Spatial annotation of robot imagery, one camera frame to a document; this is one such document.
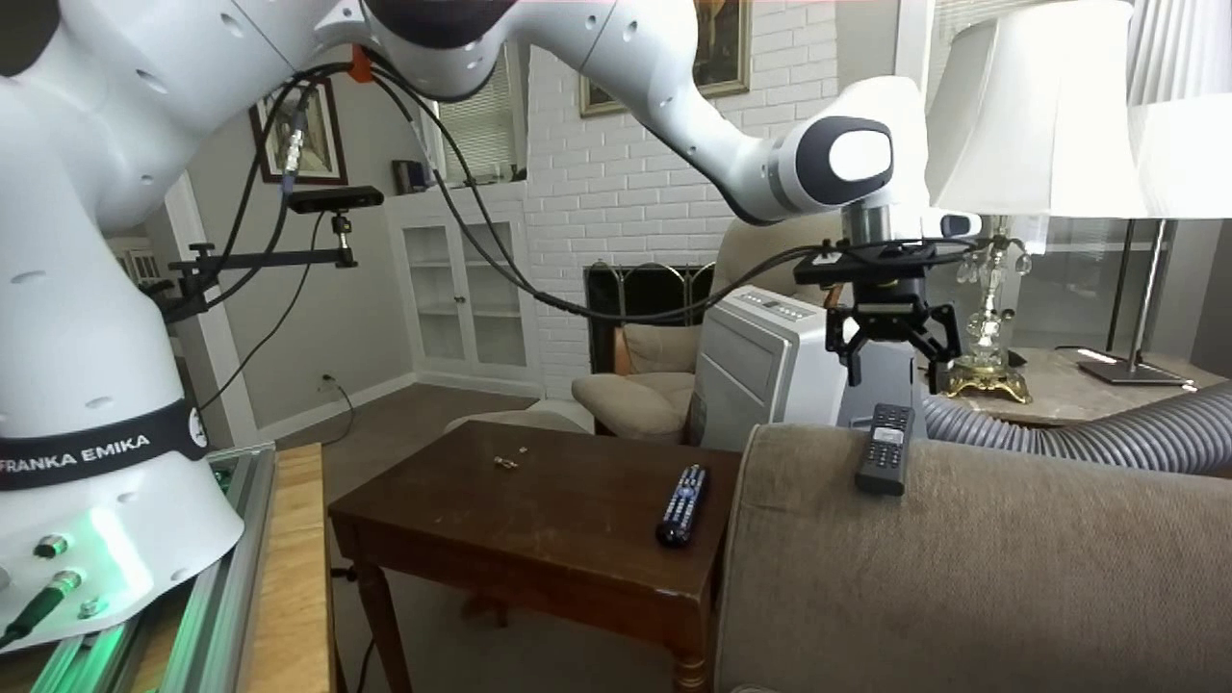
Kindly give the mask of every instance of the floor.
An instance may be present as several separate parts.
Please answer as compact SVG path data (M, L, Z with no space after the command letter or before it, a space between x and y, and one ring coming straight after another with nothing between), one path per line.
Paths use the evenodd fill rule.
M351 433L324 451L325 496L333 501L397 464L440 435L446 423L479 412L524 409L533 400L413 385L356 411ZM536 408L567 404L540 403ZM346 427L346 414L278 440L280 448L329 440ZM335 566L346 562L330 538ZM466 594L415 577L389 573L403 645L415 693L667 693L667 652L553 617L509 614L509 628L493 618L462 620ZM334 633L351 693L371 638L355 586L334 583ZM361 693L389 688L373 654Z

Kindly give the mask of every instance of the couch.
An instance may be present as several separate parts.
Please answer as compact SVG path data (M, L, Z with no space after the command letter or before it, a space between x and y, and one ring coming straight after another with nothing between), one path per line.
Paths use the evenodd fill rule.
M768 227L733 221L718 248L711 292L728 286L758 263L788 248L843 237L838 213L797 217ZM817 287L797 287L795 263L758 275L754 286L819 303ZM593 374L573 381L573 398L621 438L681 443L692 398L694 366L701 326L626 324L617 340L617 363L627 356L627 374Z
M925 440L871 497L866 440L750 437L716 692L1232 691L1232 482Z

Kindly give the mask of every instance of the camera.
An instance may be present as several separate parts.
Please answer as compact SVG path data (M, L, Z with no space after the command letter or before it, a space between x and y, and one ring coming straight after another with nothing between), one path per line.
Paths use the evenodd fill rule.
M384 202L384 195L379 190L371 185L361 185L359 187L296 191L291 194L287 207L297 215L315 215L376 207L382 202Z

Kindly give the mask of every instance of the tv remote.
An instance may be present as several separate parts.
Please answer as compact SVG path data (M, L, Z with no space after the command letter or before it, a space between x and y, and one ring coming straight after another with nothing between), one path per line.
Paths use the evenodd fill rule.
M706 470L701 465L691 465L680 472L680 481L676 482L676 488L671 492L671 498L668 499L668 509L663 513L663 520L654 528L654 536L659 544L669 547L689 544L697 504L701 503L705 491Z
M902 496L907 490L907 444L915 412L910 407L877 404L872 408L869 446L855 472L855 486L865 493Z

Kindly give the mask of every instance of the dark wooden end table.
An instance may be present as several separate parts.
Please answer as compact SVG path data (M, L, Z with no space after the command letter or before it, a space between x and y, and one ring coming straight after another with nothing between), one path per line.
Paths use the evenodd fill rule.
M664 549L654 525L691 464L710 470L707 496L689 546ZM468 422L338 499L339 549L355 561L391 689L411 687L381 568L663 645L675 691L710 691L711 589L739 464L734 453Z

